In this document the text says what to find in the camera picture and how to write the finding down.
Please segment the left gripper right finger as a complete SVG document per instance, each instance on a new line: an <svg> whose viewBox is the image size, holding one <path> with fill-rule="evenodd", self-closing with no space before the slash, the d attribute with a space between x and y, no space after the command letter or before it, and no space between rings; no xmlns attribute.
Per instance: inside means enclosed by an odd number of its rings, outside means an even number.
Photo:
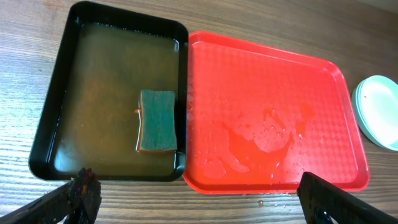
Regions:
<svg viewBox="0 0 398 224"><path fill-rule="evenodd" d="M391 223L397 219L319 176L304 172L297 195L307 223Z"/></svg>

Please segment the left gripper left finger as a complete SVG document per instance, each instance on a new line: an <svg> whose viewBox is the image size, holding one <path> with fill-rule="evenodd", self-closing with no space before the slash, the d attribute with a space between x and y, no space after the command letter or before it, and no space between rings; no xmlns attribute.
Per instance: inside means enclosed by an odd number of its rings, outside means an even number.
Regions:
<svg viewBox="0 0 398 224"><path fill-rule="evenodd" d="M82 168L65 185L1 217L1 223L94 223L101 201L98 176Z"/></svg>

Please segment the green yellow sponge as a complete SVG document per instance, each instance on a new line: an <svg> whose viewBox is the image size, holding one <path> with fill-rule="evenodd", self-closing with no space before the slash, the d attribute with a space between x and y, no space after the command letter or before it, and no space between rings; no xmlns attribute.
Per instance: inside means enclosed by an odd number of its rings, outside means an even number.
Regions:
<svg viewBox="0 0 398 224"><path fill-rule="evenodd" d="M142 90L139 97L139 152L177 150L175 132L175 93Z"/></svg>

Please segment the light blue plate bottom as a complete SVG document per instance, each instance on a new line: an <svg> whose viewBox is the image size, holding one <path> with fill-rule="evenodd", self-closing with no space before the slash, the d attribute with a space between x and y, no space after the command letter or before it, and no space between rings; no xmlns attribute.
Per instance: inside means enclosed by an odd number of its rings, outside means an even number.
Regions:
<svg viewBox="0 0 398 224"><path fill-rule="evenodd" d="M373 75L363 80L351 95L360 130L377 146L397 150L397 83Z"/></svg>

